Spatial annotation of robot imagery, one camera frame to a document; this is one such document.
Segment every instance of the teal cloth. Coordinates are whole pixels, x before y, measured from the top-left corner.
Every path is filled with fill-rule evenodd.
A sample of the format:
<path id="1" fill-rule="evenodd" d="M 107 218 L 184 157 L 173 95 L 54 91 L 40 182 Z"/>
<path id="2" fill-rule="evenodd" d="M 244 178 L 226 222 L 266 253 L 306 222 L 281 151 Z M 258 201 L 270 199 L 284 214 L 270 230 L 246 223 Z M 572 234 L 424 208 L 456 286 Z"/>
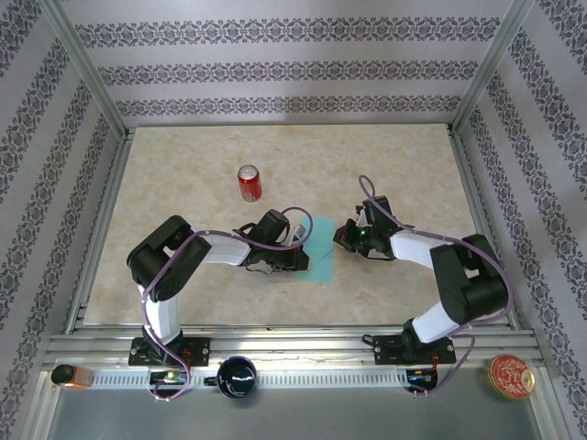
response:
<path id="1" fill-rule="evenodd" d="M 334 231 L 336 223 L 331 218 L 312 217 L 314 230 L 308 241 L 304 243 L 304 252 L 310 257 L 310 269 L 296 272 L 298 280 L 331 282 L 334 272 Z M 307 218 L 302 225 L 306 231 L 310 227 Z"/>

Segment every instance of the marble surface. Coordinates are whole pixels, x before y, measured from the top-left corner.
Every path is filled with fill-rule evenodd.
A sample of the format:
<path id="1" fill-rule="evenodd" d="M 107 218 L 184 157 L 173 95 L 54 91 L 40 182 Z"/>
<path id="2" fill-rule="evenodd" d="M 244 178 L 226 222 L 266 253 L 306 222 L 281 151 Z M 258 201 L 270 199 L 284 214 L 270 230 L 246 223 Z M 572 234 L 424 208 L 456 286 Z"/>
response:
<path id="1" fill-rule="evenodd" d="M 238 189 L 237 170 L 247 163 L 260 170 L 263 196 L 256 203 Z M 170 215 L 230 230 L 271 208 L 299 205 L 341 226 L 365 199 L 362 173 L 404 222 L 456 237 L 474 232 L 442 125 L 139 128 L 85 323 L 141 322 L 126 258 Z M 182 323 L 193 325 L 401 324 L 436 301 L 432 270 L 368 261 L 341 247 L 334 249 L 330 283 L 202 265 L 179 298 Z"/>

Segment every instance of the wire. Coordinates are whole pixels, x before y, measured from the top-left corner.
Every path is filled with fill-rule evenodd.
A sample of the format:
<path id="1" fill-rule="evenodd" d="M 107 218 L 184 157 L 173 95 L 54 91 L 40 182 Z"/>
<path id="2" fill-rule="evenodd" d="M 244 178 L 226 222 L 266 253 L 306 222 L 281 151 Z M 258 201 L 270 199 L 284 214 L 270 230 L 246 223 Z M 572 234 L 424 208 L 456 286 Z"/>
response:
<path id="1" fill-rule="evenodd" d="M 265 248 L 265 249 L 269 249 L 269 250 L 290 250 L 290 249 L 298 248 L 299 246 L 303 245 L 303 243 L 305 243 L 307 241 L 307 239 L 310 237 L 310 235 L 312 234 L 312 231 L 314 230 L 314 220 L 312 219 L 312 216 L 310 215 L 310 213 L 308 213 L 304 208 L 301 208 L 299 206 L 291 206 L 289 208 L 286 208 L 282 211 L 282 214 L 285 214 L 285 213 L 287 213 L 289 211 L 293 211 L 293 210 L 301 211 L 302 213 L 304 213 L 308 217 L 308 223 L 310 224 L 305 236 L 302 239 L 300 239 L 299 241 L 297 241 L 296 243 L 293 243 L 290 246 L 271 246 L 271 245 L 264 245 L 262 243 L 257 243 L 255 241 L 249 240 L 247 238 L 239 236 L 238 234 L 236 234 L 234 232 L 216 231 L 216 230 L 194 231 L 194 233 L 191 234 L 189 237 L 187 237 L 185 239 L 185 241 L 183 241 L 183 243 L 175 250 L 175 252 L 173 252 L 173 255 L 163 265 L 163 267 L 161 268 L 159 273 L 150 282 L 149 286 L 147 286 L 147 288 L 143 291 L 142 297 L 140 300 L 140 309 L 141 309 L 141 312 L 143 315 L 143 321 L 145 323 L 144 326 L 145 326 L 145 330 L 147 331 L 147 334 L 150 336 L 150 338 L 153 341 L 155 341 L 155 344 L 157 344 L 161 348 L 161 350 L 163 350 L 165 353 L 167 353 L 171 358 L 175 359 L 175 361 L 177 361 L 182 366 L 182 368 L 185 370 L 185 375 L 186 375 L 185 383 L 183 384 L 183 386 L 177 392 L 172 394 L 171 396 L 161 397 L 159 395 L 159 393 L 157 392 L 157 390 L 158 390 L 157 386 L 155 386 L 154 390 L 150 390 L 150 393 L 151 393 L 151 395 L 153 395 L 155 397 L 155 400 L 170 402 L 174 399 L 177 399 L 178 397 L 180 397 L 182 394 L 184 394 L 188 390 L 188 388 L 190 386 L 190 381 L 192 378 L 192 372 L 190 370 L 190 366 L 188 365 L 188 363 L 186 363 L 180 356 L 176 355 L 169 348 L 167 348 L 165 346 L 165 344 L 163 344 L 161 339 L 157 335 L 155 335 L 155 332 L 152 331 L 152 324 L 150 322 L 149 316 L 147 315 L 147 300 L 149 298 L 150 293 L 153 291 L 153 289 L 157 285 L 157 283 L 161 280 L 161 278 L 163 278 L 163 276 L 167 273 L 167 270 L 172 266 L 172 264 L 175 262 L 175 260 L 182 254 L 182 252 L 185 250 L 185 248 L 187 248 L 189 246 L 189 244 L 192 243 L 192 241 L 194 241 L 197 237 L 201 237 L 201 236 L 212 235 L 212 236 L 230 237 L 230 238 L 234 238 L 235 240 L 241 241 L 243 243 L 247 243 L 248 245 L 253 245 L 258 248 Z"/>
<path id="2" fill-rule="evenodd" d="M 391 258 L 378 258 L 378 257 L 365 257 L 366 259 L 372 259 L 374 261 L 393 261 Z"/>
<path id="3" fill-rule="evenodd" d="M 432 355 L 432 376 L 437 376 L 438 375 L 438 353 L 435 351 L 434 354 Z"/>
<path id="4" fill-rule="evenodd" d="M 275 244 L 276 245 L 283 244 L 283 242 L 287 239 L 287 236 L 289 236 L 289 235 L 290 235 L 290 226 L 288 224 L 287 227 L 285 228 L 285 236 L 283 237 L 283 240 L 282 241 L 277 241 L 277 242 L 275 242 Z"/>
<path id="5" fill-rule="evenodd" d="M 469 348 L 467 348 L 467 351 L 465 352 L 464 355 L 462 355 L 462 357 L 460 358 L 459 362 L 457 362 L 457 365 L 455 365 L 455 368 L 453 368 L 449 374 L 447 374 L 447 376 L 440 381 L 440 383 L 433 388 L 432 390 L 426 390 L 422 387 L 420 387 L 419 385 L 415 385 L 413 383 L 410 383 L 410 387 L 413 388 L 417 388 L 420 389 L 420 392 L 414 392 L 414 397 L 416 396 L 430 396 L 431 394 L 435 394 L 437 392 L 439 392 L 440 390 L 442 390 L 444 387 L 447 386 L 447 384 L 450 382 L 450 380 L 454 377 L 455 374 L 457 374 L 457 371 L 459 371 L 460 366 L 462 366 L 462 364 L 465 363 L 465 361 L 467 360 L 467 358 L 469 357 L 469 355 L 471 354 L 471 351 L 473 351 L 473 348 L 475 347 L 475 336 L 473 335 L 456 335 L 453 336 L 455 339 L 461 338 L 461 337 L 470 337 L 471 338 L 471 343 L 469 344 Z"/>
<path id="6" fill-rule="evenodd" d="M 260 273 L 264 273 L 265 275 L 271 275 L 275 271 L 275 270 L 273 270 L 273 268 L 271 268 L 271 272 L 266 272 L 265 270 L 261 270 L 261 269 L 249 269 L 249 266 L 245 266 L 245 269 L 247 270 L 247 272 L 260 272 Z"/>
<path id="7" fill-rule="evenodd" d="M 363 335 L 363 338 L 361 340 L 370 347 L 376 346 L 375 338 L 372 335 Z M 390 344 L 389 342 L 379 341 L 379 345 L 389 348 L 401 348 L 404 346 L 404 343 L 400 342 L 399 344 Z"/>
<path id="8" fill-rule="evenodd" d="M 365 187 L 364 182 L 367 182 L 369 184 L 369 186 L 371 187 L 370 192 Z M 493 259 L 484 250 L 479 249 L 478 247 L 472 245 L 471 243 L 467 243 L 466 241 L 459 240 L 458 238 L 453 238 L 452 236 L 442 236 L 441 234 L 434 234 L 432 232 L 416 230 L 412 226 L 403 224 L 401 221 L 399 221 L 397 219 L 397 217 L 395 217 L 394 215 L 385 211 L 383 209 L 383 207 L 379 203 L 377 203 L 377 201 L 375 200 L 375 185 L 373 184 L 372 180 L 369 177 L 365 176 L 364 174 L 361 174 L 361 176 L 359 176 L 359 185 L 360 185 L 360 188 L 365 193 L 365 195 L 367 196 L 367 199 L 369 199 L 369 201 L 377 209 L 379 209 L 383 213 L 383 215 L 385 215 L 387 218 L 389 218 L 396 225 L 400 226 L 402 229 L 404 229 L 408 232 L 411 232 L 412 234 L 416 234 L 418 236 L 434 238 L 436 240 L 442 240 L 442 241 L 447 241 L 449 243 L 461 245 L 461 246 L 467 248 L 468 250 L 470 250 L 471 252 L 474 252 L 475 254 L 480 256 L 482 259 L 487 261 L 489 264 L 491 264 L 493 266 L 493 268 L 495 270 L 497 270 L 497 273 L 499 273 L 500 277 L 502 277 L 502 280 L 504 281 L 504 284 L 505 284 L 505 288 L 507 289 L 507 304 L 504 307 L 504 309 L 500 313 L 496 314 L 495 316 L 491 316 L 489 318 L 478 319 L 476 321 L 472 321 L 471 323 L 463 324 L 460 327 L 458 327 L 455 330 L 448 333 L 447 334 L 448 337 L 451 337 L 451 336 L 457 334 L 463 328 L 469 328 L 469 324 L 471 324 L 471 325 L 487 324 L 487 323 L 496 321 L 498 319 L 501 319 L 504 316 L 507 316 L 507 314 L 509 314 L 510 310 L 512 309 L 512 304 L 514 303 L 514 287 L 512 286 L 512 282 L 510 281 L 509 277 L 507 276 L 507 273 L 505 273 L 504 268 L 502 268 L 502 266 L 497 261 L 495 261 L 495 259 Z"/>
<path id="9" fill-rule="evenodd" d="M 247 229 L 251 229 L 254 226 L 255 226 L 255 224 L 251 222 L 251 223 L 247 223 L 246 225 L 241 226 L 239 229 L 233 229 L 233 230 L 244 233 Z"/>

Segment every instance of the striped wall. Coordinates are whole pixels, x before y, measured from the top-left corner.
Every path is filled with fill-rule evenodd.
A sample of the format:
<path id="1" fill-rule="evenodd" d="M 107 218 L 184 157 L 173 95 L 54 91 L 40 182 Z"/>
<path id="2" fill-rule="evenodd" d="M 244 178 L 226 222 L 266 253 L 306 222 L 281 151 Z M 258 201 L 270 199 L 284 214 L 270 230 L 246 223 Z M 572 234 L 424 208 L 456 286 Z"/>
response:
<path id="1" fill-rule="evenodd" d="M 0 2 L 0 439 L 59 333 L 117 139 L 34 1 Z"/>
<path id="2" fill-rule="evenodd" d="M 62 2 L 130 127 L 450 122 L 510 3 Z"/>
<path id="3" fill-rule="evenodd" d="M 461 138 L 573 438 L 587 438 L 586 37 L 585 3 L 535 2 Z"/>

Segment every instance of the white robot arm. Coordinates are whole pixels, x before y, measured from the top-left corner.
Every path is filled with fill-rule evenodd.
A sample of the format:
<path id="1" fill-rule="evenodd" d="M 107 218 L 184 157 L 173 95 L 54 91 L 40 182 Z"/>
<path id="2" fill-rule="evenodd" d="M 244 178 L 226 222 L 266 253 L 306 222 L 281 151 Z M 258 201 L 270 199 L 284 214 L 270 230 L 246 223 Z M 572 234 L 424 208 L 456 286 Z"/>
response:
<path id="1" fill-rule="evenodd" d="M 391 213 L 385 196 L 376 197 L 375 201 Z M 396 350 L 400 352 L 397 359 L 402 365 L 426 363 L 421 360 L 430 359 L 429 354 L 436 352 L 439 346 L 447 347 L 447 336 L 452 332 L 507 305 L 504 281 L 486 260 L 463 246 L 401 229 L 369 200 L 357 206 L 357 219 L 349 219 L 340 227 L 334 241 L 348 252 L 357 252 L 366 259 L 402 259 L 434 271 L 440 301 L 404 324 Z M 494 259 L 484 236 L 467 236 L 463 241 Z"/>
<path id="2" fill-rule="evenodd" d="M 175 251 L 194 233 L 183 218 L 174 215 L 130 252 L 127 265 L 141 296 L 169 261 L 166 249 Z M 277 242 L 286 235 L 284 241 L 291 243 L 294 239 L 299 240 L 303 234 L 301 226 L 290 228 L 287 217 L 271 209 L 258 224 L 244 225 L 231 236 L 209 234 L 192 237 L 145 300 L 150 331 L 161 344 L 179 356 L 185 344 L 178 317 L 177 294 L 200 264 L 225 263 L 249 268 L 264 262 L 271 271 L 307 270 L 309 257 L 304 253 L 303 245 L 286 247 Z M 248 239 L 251 244 L 234 238 L 236 235 Z M 144 358 L 162 365 L 172 362 L 144 326 L 143 337 L 148 345 L 142 350 L 148 352 Z"/>

